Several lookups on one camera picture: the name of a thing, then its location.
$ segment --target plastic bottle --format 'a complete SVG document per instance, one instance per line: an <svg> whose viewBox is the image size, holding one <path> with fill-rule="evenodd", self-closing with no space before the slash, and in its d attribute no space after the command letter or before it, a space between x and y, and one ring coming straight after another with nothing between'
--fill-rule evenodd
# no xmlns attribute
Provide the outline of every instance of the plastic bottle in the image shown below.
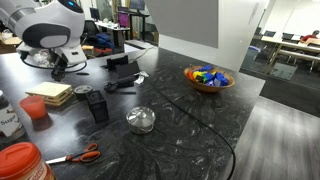
<svg viewBox="0 0 320 180"><path fill-rule="evenodd" d="M54 180L50 167L38 148L28 142L18 143L0 152L0 179Z"/></svg>

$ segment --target scissors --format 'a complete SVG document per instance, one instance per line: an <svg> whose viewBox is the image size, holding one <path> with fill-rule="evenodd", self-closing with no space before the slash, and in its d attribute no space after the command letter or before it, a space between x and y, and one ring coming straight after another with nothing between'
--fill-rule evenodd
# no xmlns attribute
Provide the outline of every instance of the scissors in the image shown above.
<svg viewBox="0 0 320 180"><path fill-rule="evenodd" d="M79 154L75 155L68 155L57 159L52 159L49 161L46 161L47 164L55 164L59 162L84 162L89 163L96 159L98 159L101 155L99 151L96 151L98 149L98 144L92 143L87 146L87 148Z"/></svg>

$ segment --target orange container lid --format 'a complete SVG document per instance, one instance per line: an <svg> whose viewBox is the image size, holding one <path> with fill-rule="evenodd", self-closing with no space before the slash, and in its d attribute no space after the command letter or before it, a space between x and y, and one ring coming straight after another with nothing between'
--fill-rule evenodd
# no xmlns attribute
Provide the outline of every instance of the orange container lid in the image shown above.
<svg viewBox="0 0 320 180"><path fill-rule="evenodd" d="M39 161L40 152L32 143L23 142L9 146L0 152L0 179L19 178L25 170Z"/></svg>

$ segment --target cable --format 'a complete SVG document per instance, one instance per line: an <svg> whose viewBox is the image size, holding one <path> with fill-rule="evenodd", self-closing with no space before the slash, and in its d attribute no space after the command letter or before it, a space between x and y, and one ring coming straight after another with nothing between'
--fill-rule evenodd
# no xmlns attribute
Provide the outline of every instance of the cable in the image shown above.
<svg viewBox="0 0 320 180"><path fill-rule="evenodd" d="M65 73L66 73L66 74L69 74L69 73L79 72L79 71L83 70L83 69L86 68L86 67L87 67L87 62L84 62L84 65L83 65L82 68L77 69L77 70L74 70L74 71L65 71Z"/></svg>
<svg viewBox="0 0 320 180"><path fill-rule="evenodd" d="M154 48L154 47L155 47L155 46L147 49L147 50L146 50L144 53L142 53L140 56L136 57L135 59L130 59L130 61L136 61L136 60L140 59L142 56L146 55L147 52L148 52L150 49L152 49L152 48Z"/></svg>
<svg viewBox="0 0 320 180"><path fill-rule="evenodd" d="M165 96L162 92L159 91L159 89L157 89L153 83L150 80L147 80L149 82L149 84L152 86L152 88L154 90L156 90L163 98L165 98L170 104L172 104L174 107L178 108L180 111L182 111L183 113L187 114L188 116L190 116L191 118L195 119L198 121L198 123L200 123L201 125L209 128L212 132L214 132L216 135L218 135L230 148L231 153L232 153L232 157L233 157L233 164L232 164L232 169L230 171L230 174L228 176L228 180L232 177L235 167L236 167L236 153L234 152L233 148L231 147L230 143L217 131L215 131L214 129L212 129L210 126L208 126L207 124L203 123L202 121L200 121L197 117L195 117L194 115L190 114L189 112L187 112L186 110L182 109L181 107L179 107L177 104L175 104L173 101L171 101L167 96Z"/></svg>
<svg viewBox="0 0 320 180"><path fill-rule="evenodd" d="M22 60L22 62L23 62L25 65L30 66L30 67L33 67L33 68L38 68L38 69L51 69L51 70L56 69L56 68L51 68L51 67L35 66L35 65L33 65L33 64L27 63L27 62L26 62L26 59L23 59L23 58L21 58L21 60ZM76 67L76 66L78 66L78 64L72 65L72 66L68 66L68 67L66 67L65 69L73 68L73 67Z"/></svg>
<svg viewBox="0 0 320 180"><path fill-rule="evenodd" d="M38 69L49 69L49 70L62 69L62 70L64 70L64 69L73 68L73 67L76 67L76 66L79 65L79 64L76 64L76 65L68 66L68 67L65 67L65 68L40 67L40 66L35 66L35 65L33 65L33 64L27 63L27 62L26 62L26 57L27 57L27 56L28 56L27 53L21 55L21 60L22 60L22 62L23 62L24 64L26 64L27 66L30 66L30 67L33 67L33 68L38 68ZM74 71L65 71L64 73L69 74L69 73L79 72L79 71L83 70L83 69L86 68L86 67L87 67L87 62L84 62L84 66L83 66L82 68L77 69L77 70L74 70Z"/></svg>

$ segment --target wooden bowl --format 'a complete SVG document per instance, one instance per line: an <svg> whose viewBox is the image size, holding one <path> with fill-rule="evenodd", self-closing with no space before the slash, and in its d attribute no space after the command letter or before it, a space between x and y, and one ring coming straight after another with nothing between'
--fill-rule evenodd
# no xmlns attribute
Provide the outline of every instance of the wooden bowl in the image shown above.
<svg viewBox="0 0 320 180"><path fill-rule="evenodd" d="M221 86L221 87L207 86L207 85L199 83L197 81L192 81L191 79L188 78L188 75L187 75L188 72L194 71L194 70L197 70L197 69L200 69L200 68L202 68L202 66L193 66L193 67L190 67L190 68L187 68L187 69L184 70L184 75L186 76L186 78L190 82L191 86L193 86L196 89L199 89L200 91L209 92L209 93L215 93L215 92L219 92L219 91L222 91L224 89L227 89L227 88L233 86L234 83L235 83L233 77L230 74L226 73L225 71L223 71L221 69L217 69L217 68L213 68L208 72L214 72L215 71L215 72L223 73L225 78L227 78L228 81L229 81L227 86Z"/></svg>

